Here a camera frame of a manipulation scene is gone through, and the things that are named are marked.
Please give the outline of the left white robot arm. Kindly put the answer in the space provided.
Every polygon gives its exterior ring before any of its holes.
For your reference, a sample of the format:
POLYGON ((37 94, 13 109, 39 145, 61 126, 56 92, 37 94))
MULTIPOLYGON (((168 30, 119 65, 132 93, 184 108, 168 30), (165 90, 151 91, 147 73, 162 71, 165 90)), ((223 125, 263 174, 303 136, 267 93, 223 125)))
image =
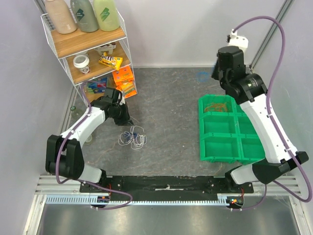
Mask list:
POLYGON ((106 190, 106 172, 85 163, 82 147, 109 118, 117 126, 133 125, 123 93, 114 88, 106 88, 103 96, 89 102, 86 111, 68 130, 47 139, 45 169, 56 176, 59 184, 71 179, 90 183, 96 192, 106 190))

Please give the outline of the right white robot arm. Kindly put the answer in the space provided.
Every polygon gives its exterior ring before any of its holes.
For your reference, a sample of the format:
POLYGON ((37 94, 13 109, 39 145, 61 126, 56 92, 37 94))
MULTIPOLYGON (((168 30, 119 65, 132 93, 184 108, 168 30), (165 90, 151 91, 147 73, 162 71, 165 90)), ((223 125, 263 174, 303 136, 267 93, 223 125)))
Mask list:
POLYGON ((247 182, 271 183, 308 161, 305 151, 298 151, 291 143, 284 146, 271 121, 276 115, 267 110, 267 87, 258 74, 246 72, 244 52, 239 47, 218 49, 212 78, 219 81, 225 93, 234 98, 247 115, 265 152, 264 159, 234 168, 226 174, 224 187, 228 192, 236 192, 247 182))

